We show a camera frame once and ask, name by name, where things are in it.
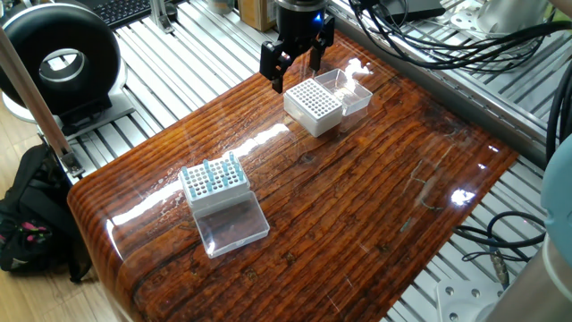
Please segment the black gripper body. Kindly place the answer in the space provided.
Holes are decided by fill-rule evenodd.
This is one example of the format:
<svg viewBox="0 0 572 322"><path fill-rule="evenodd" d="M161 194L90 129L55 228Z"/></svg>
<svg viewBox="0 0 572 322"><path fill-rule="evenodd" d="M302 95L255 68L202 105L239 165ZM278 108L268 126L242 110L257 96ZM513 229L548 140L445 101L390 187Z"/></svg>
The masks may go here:
<svg viewBox="0 0 572 322"><path fill-rule="evenodd" d="M327 0L276 0L278 40L284 49L305 47L324 26Z"/></svg>

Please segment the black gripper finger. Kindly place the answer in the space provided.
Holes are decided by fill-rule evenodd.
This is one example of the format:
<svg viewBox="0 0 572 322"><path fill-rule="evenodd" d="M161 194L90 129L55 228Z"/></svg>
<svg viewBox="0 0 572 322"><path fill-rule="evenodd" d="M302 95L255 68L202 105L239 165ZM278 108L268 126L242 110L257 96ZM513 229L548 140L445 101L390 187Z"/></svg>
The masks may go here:
<svg viewBox="0 0 572 322"><path fill-rule="evenodd" d="M328 16L325 19L324 26L321 28L317 37L312 40L310 51L309 66L315 72L318 72L321 65L321 59L327 47L331 47L334 41L334 18Z"/></svg>
<svg viewBox="0 0 572 322"><path fill-rule="evenodd" d="M266 41L261 45L259 72L272 83L276 93L283 91L283 75L291 67L293 60L284 52L284 42Z"/></svg>

